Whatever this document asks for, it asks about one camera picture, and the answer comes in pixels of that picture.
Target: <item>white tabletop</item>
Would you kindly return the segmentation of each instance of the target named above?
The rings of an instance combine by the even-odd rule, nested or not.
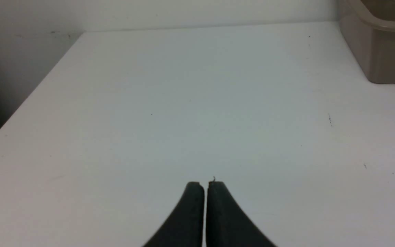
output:
[[[140,246],[213,176],[281,247],[395,247],[395,85],[334,22],[86,33],[0,130],[0,247]]]

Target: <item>black rubber gripper pad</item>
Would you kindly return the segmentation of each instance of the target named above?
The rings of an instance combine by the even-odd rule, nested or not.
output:
[[[201,247],[204,188],[189,182],[169,217],[144,247]]]
[[[275,247],[243,213],[223,182],[208,185],[206,225],[207,247]]]

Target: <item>container rim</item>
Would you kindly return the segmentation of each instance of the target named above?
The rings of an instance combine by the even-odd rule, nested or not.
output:
[[[386,21],[375,17],[361,0],[344,0],[356,12],[362,22],[374,29],[395,32],[395,21]]]

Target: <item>plastic bin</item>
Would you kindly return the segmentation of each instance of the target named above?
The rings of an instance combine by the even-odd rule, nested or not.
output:
[[[395,0],[338,0],[341,32],[373,83],[395,83]]]

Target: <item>white wall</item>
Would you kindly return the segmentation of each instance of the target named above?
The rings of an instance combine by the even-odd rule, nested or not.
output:
[[[336,17],[336,0],[0,0],[0,126],[74,43],[76,33]]]

